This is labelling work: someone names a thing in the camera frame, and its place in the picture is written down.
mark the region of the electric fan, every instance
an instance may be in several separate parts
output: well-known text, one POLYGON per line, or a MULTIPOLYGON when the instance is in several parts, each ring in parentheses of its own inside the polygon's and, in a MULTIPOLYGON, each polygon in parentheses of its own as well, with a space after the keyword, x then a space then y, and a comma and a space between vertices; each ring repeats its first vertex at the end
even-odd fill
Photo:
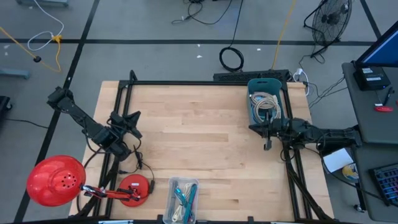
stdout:
POLYGON ((351 0, 322 0, 319 6, 305 18, 304 27, 312 30, 315 44, 323 46, 322 49, 313 52, 311 58, 340 41, 351 16, 351 6, 351 0), (315 15, 310 27, 306 21, 312 14, 315 15))

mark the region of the fan grille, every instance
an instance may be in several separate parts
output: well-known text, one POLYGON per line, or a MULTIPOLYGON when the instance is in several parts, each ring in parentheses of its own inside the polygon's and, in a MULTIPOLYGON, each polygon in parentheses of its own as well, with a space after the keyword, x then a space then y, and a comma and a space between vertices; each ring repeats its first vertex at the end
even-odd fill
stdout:
POLYGON ((321 1, 312 22, 312 36, 318 45, 327 46, 340 38, 351 16, 351 4, 351 0, 321 1))

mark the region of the plastic box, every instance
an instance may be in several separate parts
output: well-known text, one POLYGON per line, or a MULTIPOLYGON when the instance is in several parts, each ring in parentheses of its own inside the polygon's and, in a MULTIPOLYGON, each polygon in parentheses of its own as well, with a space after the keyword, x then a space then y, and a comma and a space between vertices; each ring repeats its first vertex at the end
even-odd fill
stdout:
POLYGON ((284 108, 282 106, 282 100, 280 98, 279 92, 282 88, 282 83, 275 78, 255 78, 248 82, 248 95, 247 95, 247 104, 248 104, 248 113, 249 113, 249 122, 250 125, 256 124, 252 109, 251 109, 251 100, 250 95, 254 92, 265 92, 272 95, 275 95, 278 98, 278 104, 280 106, 280 117, 284 119, 284 108))
POLYGON ((197 185, 197 191, 195 193, 195 199, 192 203, 192 209, 191 209, 194 216, 193 216, 193 220, 188 221, 188 223, 193 224, 196 222, 197 207, 198 207, 199 181, 196 179, 189 179, 189 178, 183 178, 183 177, 172 177, 169 179, 169 195, 167 196, 166 211, 163 216, 163 222, 165 224, 174 224, 174 223, 183 224, 182 220, 173 222, 172 217, 173 217, 175 210, 180 205, 180 200, 174 194, 175 188, 178 187, 179 189, 181 189, 181 191, 184 191, 185 184, 196 184, 197 185))

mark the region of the wooden table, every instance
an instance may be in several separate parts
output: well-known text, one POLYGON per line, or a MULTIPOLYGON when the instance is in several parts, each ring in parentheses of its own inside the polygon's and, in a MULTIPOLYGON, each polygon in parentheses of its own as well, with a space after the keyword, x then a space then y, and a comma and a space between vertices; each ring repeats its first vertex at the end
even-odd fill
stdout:
MULTIPOLYGON (((106 124, 117 86, 118 82, 103 82, 94 115, 97 122, 106 124)), ((304 86, 288 83, 288 88, 293 115, 310 121, 304 86)), ((198 220, 245 221, 253 216, 255 221, 294 221, 285 164, 279 156, 281 143, 273 139, 272 149, 264 151, 264 139, 248 129, 246 91, 245 86, 135 85, 129 113, 142 113, 137 125, 143 135, 140 151, 154 171, 156 185, 140 207, 114 201, 111 218, 155 220, 164 214, 169 178, 191 177, 199 180, 198 220)), ((130 148, 137 144, 129 134, 124 140, 130 148)), ((91 155, 86 148, 83 163, 91 155)), ((333 217, 319 156, 308 150, 301 155, 307 189, 333 217)), ((86 184, 98 185, 102 163, 103 155, 89 163, 86 184)), ((134 170, 136 163, 130 156, 119 168, 134 170)), ((151 178, 148 169, 137 173, 151 178)), ((125 176, 118 175, 116 187, 125 176)), ((80 198, 81 206, 89 199, 80 198)), ((73 202, 70 214, 75 213, 73 202)), ((300 214, 305 217, 302 203, 300 214)))

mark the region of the blue bin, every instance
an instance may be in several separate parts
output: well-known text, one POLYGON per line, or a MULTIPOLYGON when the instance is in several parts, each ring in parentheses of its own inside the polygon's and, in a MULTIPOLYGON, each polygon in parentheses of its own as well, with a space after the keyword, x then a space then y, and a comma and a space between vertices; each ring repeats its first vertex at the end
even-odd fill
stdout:
POLYGON ((254 116, 251 109, 250 95, 254 92, 265 92, 275 95, 278 98, 278 104, 280 106, 280 118, 284 120, 284 109, 282 106, 282 100, 279 92, 282 88, 282 83, 275 78, 255 78, 248 82, 248 95, 246 97, 248 103, 248 113, 250 125, 257 124, 254 120, 254 116))

